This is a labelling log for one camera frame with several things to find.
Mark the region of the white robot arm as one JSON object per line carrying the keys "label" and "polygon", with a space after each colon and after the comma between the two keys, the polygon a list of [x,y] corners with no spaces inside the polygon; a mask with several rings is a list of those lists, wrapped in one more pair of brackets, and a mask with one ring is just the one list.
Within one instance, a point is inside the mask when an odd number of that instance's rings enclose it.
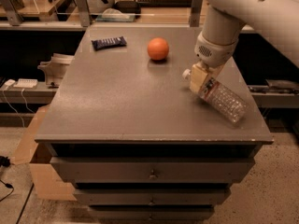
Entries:
{"label": "white robot arm", "polygon": [[232,57],[242,28],[253,28],[299,66],[299,0],[207,0],[203,29],[194,48],[190,89],[198,93]]}

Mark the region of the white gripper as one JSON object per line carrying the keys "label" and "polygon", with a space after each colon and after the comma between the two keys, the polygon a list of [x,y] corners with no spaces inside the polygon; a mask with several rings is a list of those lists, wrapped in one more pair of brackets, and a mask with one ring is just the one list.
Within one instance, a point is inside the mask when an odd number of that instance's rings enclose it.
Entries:
{"label": "white gripper", "polygon": [[192,66],[190,89],[194,93],[198,93],[210,75],[217,78],[224,64],[232,57],[238,40],[228,45],[218,45],[208,41],[200,33],[197,37],[194,52],[201,63]]}

